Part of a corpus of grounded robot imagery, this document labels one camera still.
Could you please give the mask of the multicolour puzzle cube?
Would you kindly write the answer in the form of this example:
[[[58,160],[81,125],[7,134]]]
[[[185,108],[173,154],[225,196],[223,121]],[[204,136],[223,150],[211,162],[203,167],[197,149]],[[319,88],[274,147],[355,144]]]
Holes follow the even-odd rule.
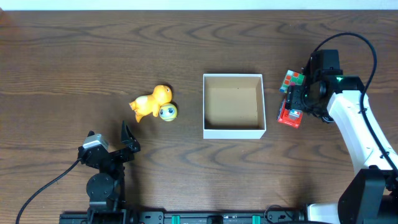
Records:
[[[287,89],[289,86],[302,85],[304,79],[305,76],[303,74],[292,70],[287,70],[287,73],[285,74],[285,78],[282,81],[279,91],[281,93],[287,93]]]

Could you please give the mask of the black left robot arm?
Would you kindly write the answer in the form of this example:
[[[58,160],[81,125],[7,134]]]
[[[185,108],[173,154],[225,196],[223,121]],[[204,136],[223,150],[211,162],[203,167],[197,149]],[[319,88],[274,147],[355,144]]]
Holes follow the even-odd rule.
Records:
[[[83,145],[78,148],[78,160],[99,172],[86,185],[90,198],[88,223],[137,223],[137,214],[125,208],[124,163],[134,160],[141,150],[128,125],[122,123],[122,149],[109,152],[109,143],[103,135],[90,131]]]

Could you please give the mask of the red toy robot figure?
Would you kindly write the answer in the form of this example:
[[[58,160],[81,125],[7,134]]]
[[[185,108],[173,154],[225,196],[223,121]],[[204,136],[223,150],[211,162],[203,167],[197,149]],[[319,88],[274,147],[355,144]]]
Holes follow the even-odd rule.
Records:
[[[299,128],[302,121],[303,112],[300,110],[288,110],[285,108],[285,104],[286,99],[283,99],[279,109],[277,121],[293,128]]]

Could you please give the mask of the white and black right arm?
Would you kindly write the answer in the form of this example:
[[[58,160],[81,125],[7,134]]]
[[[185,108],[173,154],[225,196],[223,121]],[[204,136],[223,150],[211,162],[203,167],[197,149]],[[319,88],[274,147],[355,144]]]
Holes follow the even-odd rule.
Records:
[[[301,85],[287,90],[286,109],[335,122],[354,179],[336,203],[307,206],[309,223],[397,223],[397,154],[370,109],[359,77],[344,76],[337,50],[311,54]]]

